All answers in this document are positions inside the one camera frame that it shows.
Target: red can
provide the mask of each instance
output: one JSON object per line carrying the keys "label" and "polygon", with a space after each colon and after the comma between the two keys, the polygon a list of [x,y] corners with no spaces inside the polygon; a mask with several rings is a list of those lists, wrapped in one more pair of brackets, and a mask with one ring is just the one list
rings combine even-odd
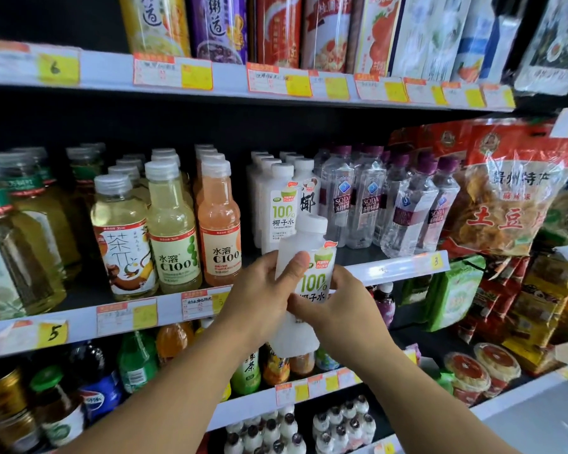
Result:
{"label": "red can", "polygon": [[301,0],[257,0],[257,60],[299,68]]}

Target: purple label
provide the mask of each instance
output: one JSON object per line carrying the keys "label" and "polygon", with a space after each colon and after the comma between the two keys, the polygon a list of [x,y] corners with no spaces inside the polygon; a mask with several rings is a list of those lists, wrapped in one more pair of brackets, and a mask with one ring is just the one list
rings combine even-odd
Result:
{"label": "purple label", "polygon": [[244,0],[191,0],[198,59],[244,64],[248,59]]}

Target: hand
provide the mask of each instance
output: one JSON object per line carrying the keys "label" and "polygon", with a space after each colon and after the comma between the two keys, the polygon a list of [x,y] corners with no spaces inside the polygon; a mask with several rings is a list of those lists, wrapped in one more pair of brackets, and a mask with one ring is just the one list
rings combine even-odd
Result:
{"label": "hand", "polygon": [[361,374],[375,354],[400,351],[362,282],[335,265],[331,288],[337,292],[322,304],[292,294],[288,311],[313,327],[333,359]]}
{"label": "hand", "polygon": [[256,352],[280,327],[288,297],[310,265],[309,253],[299,252],[275,280],[277,258],[278,252],[273,251],[243,269],[215,319],[215,324],[228,324],[243,336],[244,357]]}

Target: forearm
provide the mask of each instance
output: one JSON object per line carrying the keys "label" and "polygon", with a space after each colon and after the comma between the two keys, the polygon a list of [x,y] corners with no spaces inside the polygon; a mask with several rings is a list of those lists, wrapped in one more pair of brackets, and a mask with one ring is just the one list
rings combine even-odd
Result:
{"label": "forearm", "polygon": [[196,452],[229,378],[245,357],[238,333],[213,325],[139,393],[63,454]]}
{"label": "forearm", "polygon": [[408,454],[518,454],[400,350],[387,351],[359,375]]}

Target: can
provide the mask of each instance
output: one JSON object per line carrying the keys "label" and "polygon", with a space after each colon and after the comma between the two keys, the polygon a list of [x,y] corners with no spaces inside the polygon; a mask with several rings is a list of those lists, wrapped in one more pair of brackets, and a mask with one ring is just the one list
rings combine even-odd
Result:
{"label": "can", "polygon": [[7,419],[27,408],[21,386],[21,373],[9,359],[0,360],[0,420]]}
{"label": "can", "polygon": [[301,0],[257,0],[257,60],[299,68]]}
{"label": "can", "polygon": [[246,63],[246,0],[191,0],[191,9],[198,59]]}
{"label": "can", "polygon": [[345,69],[351,0],[305,0],[301,68]]}
{"label": "can", "polygon": [[22,411],[0,421],[0,442],[13,453],[24,453],[37,447],[41,442],[41,434],[31,413]]}
{"label": "can", "polygon": [[131,52],[191,57],[184,0],[120,0]]}

